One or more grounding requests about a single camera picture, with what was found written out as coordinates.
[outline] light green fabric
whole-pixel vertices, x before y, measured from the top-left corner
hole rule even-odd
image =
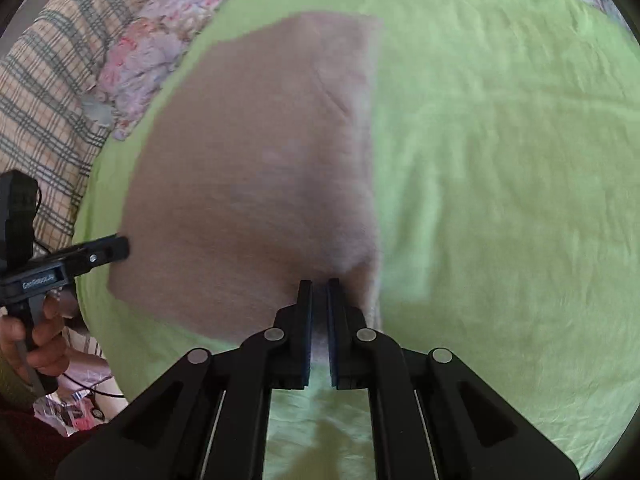
[[[76,240],[116,231],[154,118],[207,47],[311,9],[385,22],[373,120],[385,330],[451,348],[593,469],[640,400],[640,50],[578,0],[229,0],[132,137],[108,141]],[[80,279],[79,297],[129,397],[189,348],[222,349],[115,301],[107,275]],[[328,391],[315,372],[307,392],[274,396],[267,478],[373,478],[364,394]]]

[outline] checkered cloth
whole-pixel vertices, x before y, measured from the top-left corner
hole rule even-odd
[[[87,120],[81,97],[143,0],[50,0],[0,62],[0,171],[36,178],[38,240],[68,246],[108,128]]]

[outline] brown cloth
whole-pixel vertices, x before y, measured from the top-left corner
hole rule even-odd
[[[218,43],[156,117],[111,267],[120,300],[228,342],[339,277],[376,324],[370,103],[380,23],[308,12]]]

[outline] pink floral cloth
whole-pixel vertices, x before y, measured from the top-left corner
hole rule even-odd
[[[125,139],[151,99],[176,69],[191,40],[223,0],[147,0],[137,18],[111,47],[92,90],[91,109]],[[612,0],[582,0],[627,27]]]

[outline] round metal pin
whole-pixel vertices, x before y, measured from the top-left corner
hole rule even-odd
[[[267,341],[280,341],[284,337],[284,331],[281,328],[270,328],[264,331],[264,338]]]
[[[192,365],[199,365],[209,359],[209,352],[203,348],[196,348],[187,354],[187,359]]]
[[[442,364],[447,364],[453,359],[453,354],[446,348],[436,348],[431,354],[434,361]]]
[[[370,328],[361,328],[356,332],[356,337],[360,341],[364,341],[365,343],[369,341],[373,341],[376,338],[377,334],[375,330]]]

